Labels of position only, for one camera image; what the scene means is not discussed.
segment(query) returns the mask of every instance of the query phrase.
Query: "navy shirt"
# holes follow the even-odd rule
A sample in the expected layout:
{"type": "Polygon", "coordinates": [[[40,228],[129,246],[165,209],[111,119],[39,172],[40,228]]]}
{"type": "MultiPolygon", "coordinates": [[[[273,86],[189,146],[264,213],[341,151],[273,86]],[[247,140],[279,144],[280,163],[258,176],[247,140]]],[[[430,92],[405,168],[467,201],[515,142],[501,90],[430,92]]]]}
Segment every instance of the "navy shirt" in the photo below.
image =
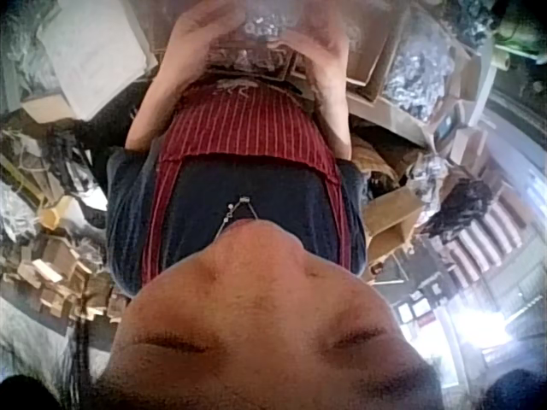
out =
{"type": "MultiPolygon", "coordinates": [[[[107,236],[114,281],[129,296],[142,286],[141,260],[148,237],[161,140],[150,153],[118,149],[109,159],[107,236]]],[[[360,203],[363,177],[349,161],[337,161],[350,224],[351,271],[366,262],[360,203]]],[[[204,249],[215,239],[227,205],[248,196],[258,217],[297,236],[309,252],[338,262],[338,233],[320,175],[266,157],[205,155],[185,162],[163,223],[160,271],[204,249]]],[[[241,207],[231,222],[252,218],[241,207]]]]}

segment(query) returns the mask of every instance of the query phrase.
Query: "plastic bag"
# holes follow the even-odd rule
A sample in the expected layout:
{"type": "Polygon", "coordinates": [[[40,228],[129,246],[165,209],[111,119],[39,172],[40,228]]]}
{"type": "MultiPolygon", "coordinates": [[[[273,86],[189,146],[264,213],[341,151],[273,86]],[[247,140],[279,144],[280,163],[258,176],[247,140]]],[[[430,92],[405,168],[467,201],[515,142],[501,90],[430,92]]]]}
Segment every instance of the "plastic bag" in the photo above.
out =
{"type": "Polygon", "coordinates": [[[0,227],[13,242],[36,236],[38,216],[11,186],[0,180],[0,227]]]}
{"type": "Polygon", "coordinates": [[[446,78],[454,67],[448,36],[431,17],[416,10],[404,30],[384,96],[427,122],[446,94],[446,78]]]}
{"type": "Polygon", "coordinates": [[[438,155],[419,154],[418,160],[407,170],[406,176],[406,186],[425,203],[424,210],[416,222],[416,226],[422,226],[441,209],[440,190],[448,176],[448,165],[446,160],[438,155]]]}
{"type": "Polygon", "coordinates": [[[28,94],[43,94],[61,88],[44,46],[36,31],[55,7],[54,0],[20,2],[9,10],[5,31],[9,37],[7,57],[15,63],[21,88],[28,94]]]}

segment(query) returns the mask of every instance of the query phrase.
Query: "apron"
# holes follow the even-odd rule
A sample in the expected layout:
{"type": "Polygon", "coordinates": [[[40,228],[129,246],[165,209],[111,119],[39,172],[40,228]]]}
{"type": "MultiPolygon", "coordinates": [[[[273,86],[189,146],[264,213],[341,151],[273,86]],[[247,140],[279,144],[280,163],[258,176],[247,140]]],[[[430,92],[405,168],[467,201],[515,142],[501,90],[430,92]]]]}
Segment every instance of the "apron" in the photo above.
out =
{"type": "Polygon", "coordinates": [[[314,169],[331,204],[338,264],[350,270],[350,233],[338,169],[313,121],[280,89],[248,80],[222,80],[185,94],[163,141],[142,255],[143,286],[161,272],[163,223],[185,158],[207,154],[267,156],[314,169]]]}

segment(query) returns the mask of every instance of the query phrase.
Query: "eyebrow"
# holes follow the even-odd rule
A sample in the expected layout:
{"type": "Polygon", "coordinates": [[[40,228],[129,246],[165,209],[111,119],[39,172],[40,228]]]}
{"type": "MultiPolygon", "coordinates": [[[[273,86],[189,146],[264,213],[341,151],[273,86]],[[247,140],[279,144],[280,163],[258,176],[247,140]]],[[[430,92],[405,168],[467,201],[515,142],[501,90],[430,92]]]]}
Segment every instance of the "eyebrow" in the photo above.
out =
{"type": "Polygon", "coordinates": [[[375,399],[401,399],[410,393],[439,389],[438,375],[433,366],[425,364],[380,382],[359,380],[359,392],[375,399]]]}

